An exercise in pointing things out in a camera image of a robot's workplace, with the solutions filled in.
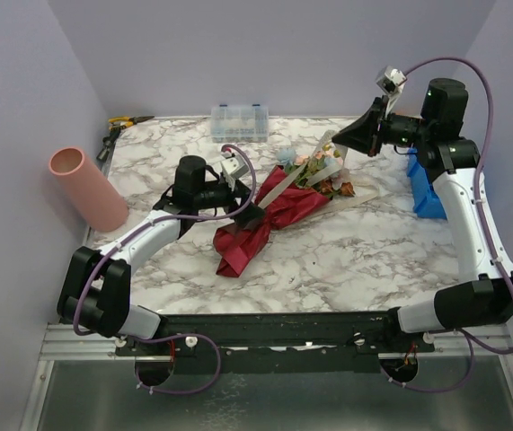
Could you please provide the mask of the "beige printed ribbon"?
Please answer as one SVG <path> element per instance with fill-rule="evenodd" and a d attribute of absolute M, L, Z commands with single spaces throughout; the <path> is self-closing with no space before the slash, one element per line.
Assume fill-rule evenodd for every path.
<path fill-rule="evenodd" d="M 286 175 L 278 185 L 265 191 L 259 203 L 267 208 L 290 186 L 304 191 L 317 191 L 327 198 L 344 198 L 342 202 L 330 204 L 320 214 L 330 214 L 344 209 L 358 207 L 379 197 L 376 182 L 368 176 L 353 175 L 345 167 L 348 148 L 334 144 L 335 130 L 328 130 L 320 138 L 310 155 L 298 155 L 292 147 L 277 153 L 280 170 Z"/>

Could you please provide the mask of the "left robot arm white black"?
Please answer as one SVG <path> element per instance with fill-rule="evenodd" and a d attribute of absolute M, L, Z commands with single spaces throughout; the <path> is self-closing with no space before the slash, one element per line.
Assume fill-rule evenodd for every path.
<path fill-rule="evenodd" d="M 117 240 L 91 249 L 77 249 L 69 263 L 57 313 L 79 336 L 131 337 L 149 355 L 161 353 L 168 341 L 164 317 L 130 300 L 131 279 L 163 247 L 176 242 L 195 224 L 234 220 L 241 227 L 264 216 L 253 203 L 256 187 L 241 178 L 255 170 L 234 145 L 222 149 L 221 171 L 214 180 L 206 160 L 187 155 L 179 160 L 172 186 L 146 218 Z M 222 215 L 207 210 L 222 209 Z"/>

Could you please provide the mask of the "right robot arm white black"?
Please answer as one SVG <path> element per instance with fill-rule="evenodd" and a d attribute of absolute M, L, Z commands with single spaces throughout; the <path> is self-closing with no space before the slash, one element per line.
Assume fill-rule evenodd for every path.
<path fill-rule="evenodd" d="M 477 145 L 460 135 L 468 101 L 465 85 L 450 78 L 431 80 L 417 118 L 392 113 L 399 84 L 384 78 L 379 86 L 383 96 L 332 141 L 370 157 L 384 144 L 415 149 L 446 213 L 459 270 L 458 285 L 398 308 L 397 321 L 382 329 L 384 345 L 400 352 L 417 332 L 506 322 L 513 315 L 513 262 L 491 215 Z"/>

